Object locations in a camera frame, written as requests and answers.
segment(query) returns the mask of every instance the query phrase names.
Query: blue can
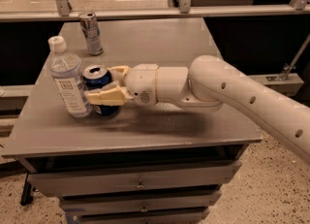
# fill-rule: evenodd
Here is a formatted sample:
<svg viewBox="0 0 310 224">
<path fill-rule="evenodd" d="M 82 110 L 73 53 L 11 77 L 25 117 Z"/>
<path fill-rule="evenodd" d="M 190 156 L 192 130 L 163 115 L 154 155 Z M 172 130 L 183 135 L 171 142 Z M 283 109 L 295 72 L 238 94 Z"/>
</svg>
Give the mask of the blue can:
<svg viewBox="0 0 310 224">
<path fill-rule="evenodd" d="M 83 81 L 88 90 L 102 88 L 112 82 L 110 71 L 103 65 L 90 65 L 83 70 Z M 110 115 L 118 111 L 119 106 L 93 105 L 96 113 Z"/>
</svg>

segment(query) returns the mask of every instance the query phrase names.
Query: table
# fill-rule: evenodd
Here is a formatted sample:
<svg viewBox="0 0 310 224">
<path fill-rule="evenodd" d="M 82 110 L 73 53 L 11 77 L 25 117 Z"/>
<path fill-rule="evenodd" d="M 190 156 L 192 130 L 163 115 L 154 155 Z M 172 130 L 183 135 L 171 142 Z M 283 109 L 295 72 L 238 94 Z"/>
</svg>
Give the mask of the table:
<svg viewBox="0 0 310 224">
<path fill-rule="evenodd" d="M 83 66 L 189 66 L 202 54 L 221 56 L 202 18 L 99 26 L 99 56 L 88 55 L 79 23 L 61 30 Z M 169 223 L 206 218 L 242 152 L 260 140 L 257 126 L 227 105 L 203 114 L 129 104 L 114 116 L 75 119 L 44 66 L 3 156 L 18 159 L 33 186 L 58 197 L 69 222 L 77 216 L 79 223 Z"/>
</svg>

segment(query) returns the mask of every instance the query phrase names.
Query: drawer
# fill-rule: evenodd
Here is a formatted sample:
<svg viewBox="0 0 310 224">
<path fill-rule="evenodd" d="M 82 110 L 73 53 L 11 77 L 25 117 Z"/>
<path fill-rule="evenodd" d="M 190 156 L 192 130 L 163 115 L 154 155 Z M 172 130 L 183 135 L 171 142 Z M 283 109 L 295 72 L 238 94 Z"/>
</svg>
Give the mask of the drawer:
<svg viewBox="0 0 310 224">
<path fill-rule="evenodd" d="M 83 224 L 169 224 L 187 221 L 199 222 L 205 219 L 208 214 L 208 208 L 185 208 L 148 213 L 84 216 L 80 217 L 78 221 Z"/>
<path fill-rule="evenodd" d="M 197 162 L 33 174 L 28 181 L 46 196 L 80 196 L 111 192 L 223 184 L 239 169 L 239 161 Z"/>
<path fill-rule="evenodd" d="M 130 194 L 69 197 L 60 201 L 60 207 L 72 216 L 117 212 L 149 212 L 169 208 L 208 207 L 214 205 L 220 196 L 220 190 L 208 190 L 207 187 L 202 186 Z"/>
</svg>

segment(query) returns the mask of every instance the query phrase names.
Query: soda can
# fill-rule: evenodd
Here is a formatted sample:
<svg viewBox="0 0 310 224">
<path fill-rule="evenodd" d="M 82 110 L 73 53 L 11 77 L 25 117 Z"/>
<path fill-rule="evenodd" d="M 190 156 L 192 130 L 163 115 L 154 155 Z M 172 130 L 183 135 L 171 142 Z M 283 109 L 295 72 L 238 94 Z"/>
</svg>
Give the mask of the soda can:
<svg viewBox="0 0 310 224">
<path fill-rule="evenodd" d="M 85 12 L 79 15 L 81 30 L 83 31 L 88 53 L 96 56 L 104 52 L 101 46 L 100 30 L 97 18 L 93 12 Z"/>
<path fill-rule="evenodd" d="M 98 89 L 112 82 L 112 76 L 105 66 L 90 65 L 83 70 L 83 81 L 88 90 Z M 110 115 L 119 109 L 119 106 L 93 105 L 93 107 L 100 115 Z"/>
</svg>

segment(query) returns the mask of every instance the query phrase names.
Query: drawer handle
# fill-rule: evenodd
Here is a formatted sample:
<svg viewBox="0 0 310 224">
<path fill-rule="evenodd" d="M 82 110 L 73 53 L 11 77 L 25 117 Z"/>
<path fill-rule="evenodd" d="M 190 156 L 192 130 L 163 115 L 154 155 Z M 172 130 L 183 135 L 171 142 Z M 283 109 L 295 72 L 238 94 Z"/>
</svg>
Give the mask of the drawer handle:
<svg viewBox="0 0 310 224">
<path fill-rule="evenodd" d="M 148 209 L 145 206 L 143 206 L 140 212 L 148 212 Z"/>
<path fill-rule="evenodd" d="M 136 189 L 137 189 L 137 190 L 145 189 L 145 186 L 143 185 L 143 183 L 142 183 L 141 180 L 139 180 L 139 184 L 136 186 Z"/>
</svg>

